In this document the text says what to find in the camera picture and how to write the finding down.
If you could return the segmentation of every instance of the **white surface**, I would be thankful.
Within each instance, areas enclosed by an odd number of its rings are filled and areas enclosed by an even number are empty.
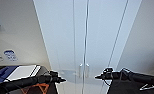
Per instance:
[[[9,80],[17,80],[21,78],[27,78],[31,76],[35,76],[35,74],[38,72],[39,67],[37,70],[33,72],[33,70],[36,68],[36,65],[30,65],[30,66],[19,66],[17,67],[8,77]]]
[[[154,0],[142,0],[117,70],[154,75]]]
[[[90,0],[89,2],[86,64],[89,64],[90,74],[89,78],[85,78],[84,94],[101,92],[103,81],[95,79],[95,76],[100,75],[108,67],[126,1]],[[107,88],[103,88],[102,94],[108,91],[108,86],[105,87]]]
[[[75,91],[73,0],[34,0],[51,69],[67,81],[59,94]]]
[[[84,37],[86,20],[87,0],[74,0],[75,5],[75,32],[73,29],[73,0],[34,0],[40,27],[42,30],[45,46],[51,68],[58,71],[60,76],[67,81],[57,85],[59,94],[97,94],[101,92],[102,81],[94,77],[102,73],[107,67],[114,46],[117,32],[124,12],[126,0],[90,0],[86,64],[89,64],[89,78],[79,78],[79,65],[84,64]],[[123,36],[119,36],[120,47],[114,51],[114,55],[120,58],[123,47],[129,35],[129,30],[136,16],[136,10],[127,15],[131,21],[125,23],[130,26],[126,28]],[[110,65],[116,67],[118,59]],[[106,93],[108,87],[104,86],[102,94]]]
[[[114,49],[113,57],[110,63],[110,67],[112,67],[114,70],[116,70],[117,65],[120,61],[125,44],[131,32],[139,7],[141,5],[141,1],[142,0],[128,0],[127,9],[125,11],[116,47]]]
[[[42,65],[50,70],[33,0],[0,0],[0,54],[5,65]],[[3,54],[13,50],[17,61]]]

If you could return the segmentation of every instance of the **black cable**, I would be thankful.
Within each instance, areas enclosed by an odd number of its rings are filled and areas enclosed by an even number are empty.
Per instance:
[[[121,70],[121,74],[120,74],[119,82],[118,82],[116,85],[114,85],[114,87],[116,87],[116,86],[118,86],[118,85],[120,84],[121,79],[122,79],[122,75],[123,75],[123,72],[122,72],[123,70],[127,70],[127,71],[131,72],[131,71],[130,71],[129,69],[127,69],[127,68],[122,68],[122,70]]]
[[[4,80],[7,80],[8,82],[11,82],[9,79],[7,79],[7,78],[3,78],[3,77],[0,77],[1,79],[4,79]],[[22,89],[20,86],[18,86],[17,84],[15,84],[15,83],[13,83],[13,82],[11,82],[11,84],[13,84],[13,85],[15,85],[16,87],[18,87],[18,89]],[[8,92],[8,89],[6,88],[6,87],[3,87],[6,91],[7,91],[7,94],[10,94],[9,92]]]

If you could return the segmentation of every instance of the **cabinet door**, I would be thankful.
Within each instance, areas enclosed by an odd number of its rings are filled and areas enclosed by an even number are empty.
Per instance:
[[[83,90],[86,5],[87,0],[74,0],[76,91],[71,94],[82,94]]]
[[[66,82],[57,84],[59,94],[74,94],[73,0],[34,0],[51,69]]]
[[[108,86],[94,77],[108,66],[116,68],[140,1],[90,0],[84,94],[107,94]]]

